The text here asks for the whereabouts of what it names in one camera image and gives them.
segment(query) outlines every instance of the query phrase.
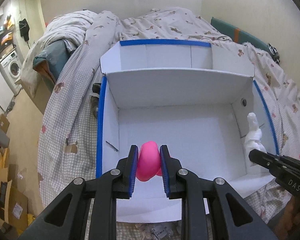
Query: pink object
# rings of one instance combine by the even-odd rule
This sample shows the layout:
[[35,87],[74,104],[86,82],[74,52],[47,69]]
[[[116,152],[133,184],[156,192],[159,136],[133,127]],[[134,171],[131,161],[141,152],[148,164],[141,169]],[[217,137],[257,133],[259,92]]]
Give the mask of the pink object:
[[161,172],[161,159],[158,145],[154,141],[144,143],[139,151],[136,177],[140,181],[148,181]]

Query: cardboard box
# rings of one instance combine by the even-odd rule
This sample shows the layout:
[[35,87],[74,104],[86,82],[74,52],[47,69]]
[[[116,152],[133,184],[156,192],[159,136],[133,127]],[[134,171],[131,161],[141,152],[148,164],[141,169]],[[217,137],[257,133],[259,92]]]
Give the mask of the cardboard box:
[[0,128],[4,133],[7,133],[9,128],[10,122],[8,119],[4,116],[4,114],[0,114]]
[[28,227],[28,198],[8,181],[8,168],[0,169],[0,219],[24,231]]
[[[243,149],[247,115],[254,112],[262,144],[278,153],[271,118],[253,81],[254,66],[244,53],[199,41],[133,40],[118,42],[100,63],[105,76],[97,177],[127,157],[132,144],[140,148],[152,140],[159,147],[167,144],[183,168],[204,179],[222,177],[242,197],[273,179],[267,169],[250,166]],[[136,179],[132,198],[117,201],[117,221],[180,219],[181,200],[166,198],[159,176]]]

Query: blue edge strip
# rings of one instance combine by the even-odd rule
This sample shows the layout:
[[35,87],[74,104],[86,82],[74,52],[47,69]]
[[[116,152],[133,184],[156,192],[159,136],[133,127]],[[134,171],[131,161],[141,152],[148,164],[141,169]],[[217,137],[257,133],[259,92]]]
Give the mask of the blue edge strip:
[[130,40],[120,41],[121,46],[132,45],[192,45],[201,47],[211,47],[211,44],[203,41],[185,41],[185,40],[167,40],[167,39],[149,39],[149,40]]
[[100,88],[97,124],[97,157],[96,157],[96,178],[102,175],[102,134],[103,134],[103,112],[105,109],[107,78],[103,76]]
[[257,84],[257,82],[254,80],[253,81],[254,85],[256,86],[256,89],[260,95],[260,98],[262,100],[262,103],[263,103],[263,107],[266,111],[266,115],[267,115],[267,118],[268,118],[268,122],[270,124],[270,128],[271,128],[271,133],[272,133],[272,136],[273,136],[273,140],[274,140],[274,145],[275,145],[275,151],[276,151],[276,154],[277,155],[280,155],[280,152],[279,152],[279,146],[278,146],[278,140],[277,140],[277,136],[275,134],[275,129],[274,129],[274,125],[273,125],[273,122],[272,122],[272,119],[271,119],[271,115],[270,115],[270,112],[269,112],[269,109],[268,109],[268,106],[266,104],[266,101],[261,93],[261,90]]

